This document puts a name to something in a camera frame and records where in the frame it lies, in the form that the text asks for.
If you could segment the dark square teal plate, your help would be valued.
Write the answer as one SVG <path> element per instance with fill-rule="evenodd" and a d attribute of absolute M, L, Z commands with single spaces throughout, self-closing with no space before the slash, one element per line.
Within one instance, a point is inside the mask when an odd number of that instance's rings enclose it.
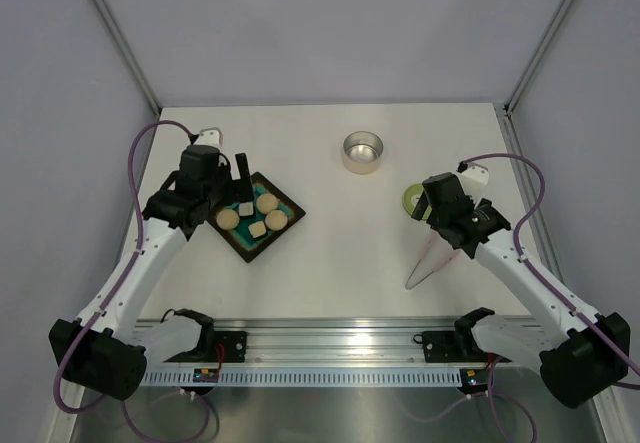
<path fill-rule="evenodd" d="M 254 223 L 265 223 L 266 216 L 256 211 L 252 218 L 241 219 L 238 225 L 232 230 L 222 229 L 217 221 L 217 214 L 223 209 L 237 211 L 239 204 L 237 202 L 231 205 L 218 204 L 209 214 L 208 223 L 212 228 L 226 241 L 226 243 L 246 262 L 251 263 L 280 236 L 291 229 L 298 221 L 300 221 L 306 212 L 295 203 L 280 188 L 273 184 L 260 172 L 254 172 L 251 175 L 253 191 L 255 198 L 262 194 L 272 194 L 278 199 L 278 210 L 287 216 L 287 224 L 283 229 L 273 231 L 265 227 L 265 234 L 254 238 L 249 227 Z"/>

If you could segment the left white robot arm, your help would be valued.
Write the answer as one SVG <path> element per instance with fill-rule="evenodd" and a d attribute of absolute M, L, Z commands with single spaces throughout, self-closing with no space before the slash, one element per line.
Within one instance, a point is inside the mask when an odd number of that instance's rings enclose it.
<path fill-rule="evenodd" d="M 58 364 L 55 401 L 62 400 L 62 381 L 125 401 L 149 366 L 174 357 L 224 362 L 233 343 L 216 335 L 212 318 L 194 310 L 177 311 L 141 338 L 134 329 L 168 264 L 231 189 L 230 163 L 219 145 L 195 143 L 183 150 L 178 169 L 136 210 L 135 249 L 73 321 L 59 319 L 50 329 Z"/>

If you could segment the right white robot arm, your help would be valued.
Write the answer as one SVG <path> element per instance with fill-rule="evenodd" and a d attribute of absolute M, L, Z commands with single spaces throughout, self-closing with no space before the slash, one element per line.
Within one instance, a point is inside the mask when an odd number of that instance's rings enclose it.
<path fill-rule="evenodd" d="M 413 210 L 453 249 L 496 276 L 536 320 L 538 330 L 512 324 L 480 307 L 454 323 L 450 356 L 503 357 L 538 374 L 562 405 L 575 409 L 628 375 L 631 328 L 571 293 L 517 245 L 508 220 L 492 203 L 465 192 L 460 173 L 422 183 Z"/>

